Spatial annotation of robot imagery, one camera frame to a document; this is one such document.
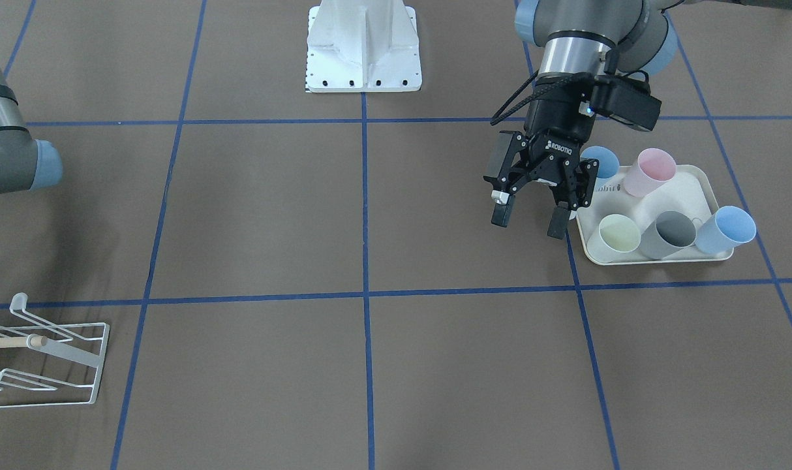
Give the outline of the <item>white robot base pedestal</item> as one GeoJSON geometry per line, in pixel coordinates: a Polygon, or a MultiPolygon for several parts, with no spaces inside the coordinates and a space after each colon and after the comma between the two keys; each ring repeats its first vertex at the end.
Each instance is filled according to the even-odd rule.
{"type": "Polygon", "coordinates": [[[423,83],[414,8],[402,1],[322,1],[307,15],[309,93],[400,93],[423,83]]]}

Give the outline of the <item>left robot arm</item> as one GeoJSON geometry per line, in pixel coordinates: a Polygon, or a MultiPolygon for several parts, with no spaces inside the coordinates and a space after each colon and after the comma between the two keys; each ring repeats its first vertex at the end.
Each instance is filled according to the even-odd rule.
{"type": "Polygon", "coordinates": [[[584,151],[603,116],[638,131],[655,128],[662,107],[650,75],[671,61],[678,38],[667,12],[677,1],[521,1],[519,38],[543,50],[540,66],[492,116],[497,125],[526,109],[523,131],[498,134],[483,178],[492,187],[491,222],[506,227],[519,190],[550,187],[549,237],[562,239],[572,215],[618,167],[584,151]]]}

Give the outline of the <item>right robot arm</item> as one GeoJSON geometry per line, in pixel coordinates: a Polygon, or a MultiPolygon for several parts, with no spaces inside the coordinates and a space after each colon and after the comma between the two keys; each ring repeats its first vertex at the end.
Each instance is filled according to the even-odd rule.
{"type": "Polygon", "coordinates": [[[58,149],[32,137],[0,68],[0,195],[57,185],[64,176],[58,149]]]}

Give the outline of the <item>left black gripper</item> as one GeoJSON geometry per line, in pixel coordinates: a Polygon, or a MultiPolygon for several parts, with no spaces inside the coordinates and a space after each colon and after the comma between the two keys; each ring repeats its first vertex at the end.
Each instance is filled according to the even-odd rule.
{"type": "Polygon", "coordinates": [[[598,163],[582,159],[581,146],[589,140],[595,119],[580,109],[593,84],[589,72],[542,78],[533,74],[492,116],[491,125],[497,125],[525,105],[530,107],[524,131],[498,134],[483,175],[493,188],[493,225],[508,227],[515,194],[529,182],[551,188],[556,206],[546,232],[549,238],[564,240],[574,211],[592,204],[598,163]]]}

